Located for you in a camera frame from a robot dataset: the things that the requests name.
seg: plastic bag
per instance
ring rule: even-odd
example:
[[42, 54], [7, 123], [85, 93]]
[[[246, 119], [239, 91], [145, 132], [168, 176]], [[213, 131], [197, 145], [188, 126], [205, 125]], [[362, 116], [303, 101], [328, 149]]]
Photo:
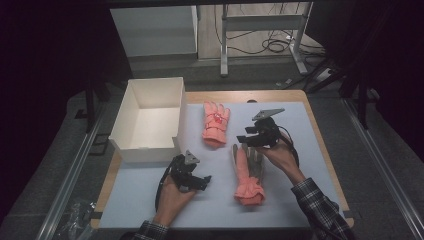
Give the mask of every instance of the plastic bag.
[[68, 222], [56, 233], [56, 240], [88, 240], [96, 232], [90, 225], [90, 215], [96, 204], [76, 199]]

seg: wooden table edge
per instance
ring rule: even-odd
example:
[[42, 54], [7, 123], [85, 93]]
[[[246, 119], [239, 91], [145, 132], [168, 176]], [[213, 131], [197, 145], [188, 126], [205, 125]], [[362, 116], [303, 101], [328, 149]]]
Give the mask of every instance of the wooden table edge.
[[[302, 102], [303, 105], [305, 106], [306, 112], [309, 116], [310, 123], [314, 130], [315, 136], [318, 140], [318, 145], [324, 157], [324, 161], [327, 165], [330, 177], [333, 180], [336, 193], [339, 197], [339, 202], [341, 205], [340, 207], [343, 211], [350, 210], [305, 92], [303, 92], [302, 90], [186, 92], [186, 100], [187, 100], [187, 103], [203, 103], [204, 101], [214, 101], [219, 103], [226, 103], [226, 102], [245, 103], [248, 100], [256, 100], [257, 102]], [[102, 213], [106, 207], [106, 203], [112, 192], [113, 184], [115, 182], [120, 164], [121, 164], [121, 157], [119, 156], [118, 152], [115, 151], [112, 157], [112, 161], [109, 166], [105, 181], [103, 183], [101, 192], [99, 194], [96, 208], [94, 210], [96, 213]], [[348, 225], [350, 227], [353, 227], [354, 219], [353, 218], [345, 218], [345, 219]], [[91, 226], [94, 229], [99, 228], [99, 223], [100, 223], [100, 219], [91, 220]]]

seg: pink glove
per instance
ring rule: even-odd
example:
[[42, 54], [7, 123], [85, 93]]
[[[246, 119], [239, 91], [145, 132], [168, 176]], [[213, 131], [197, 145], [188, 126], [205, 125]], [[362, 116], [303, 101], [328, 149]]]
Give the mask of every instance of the pink glove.
[[233, 157], [239, 184], [234, 198], [243, 205], [260, 205], [265, 200], [261, 186], [263, 155], [244, 143], [241, 148], [233, 145]]
[[228, 120], [230, 118], [230, 109], [224, 108], [222, 104], [214, 102], [204, 102], [205, 109], [205, 129], [202, 136], [203, 141], [209, 146], [218, 148], [225, 145], [225, 131], [227, 130]]

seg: person's right hand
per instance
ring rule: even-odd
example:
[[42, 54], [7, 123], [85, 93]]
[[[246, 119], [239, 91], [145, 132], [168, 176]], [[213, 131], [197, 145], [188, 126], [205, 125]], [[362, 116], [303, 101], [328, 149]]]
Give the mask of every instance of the person's right hand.
[[265, 155], [274, 166], [281, 169], [293, 185], [298, 184], [305, 180], [305, 176], [296, 164], [296, 160], [293, 153], [290, 151], [289, 146], [283, 141], [278, 140], [278, 143], [272, 148], [258, 147], [256, 151]]

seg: white cardboard box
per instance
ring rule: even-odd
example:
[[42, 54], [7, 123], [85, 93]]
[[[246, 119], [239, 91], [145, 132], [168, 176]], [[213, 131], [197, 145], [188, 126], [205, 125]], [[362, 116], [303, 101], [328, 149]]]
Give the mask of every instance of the white cardboard box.
[[125, 162], [169, 162], [180, 154], [183, 78], [128, 80], [109, 140]]

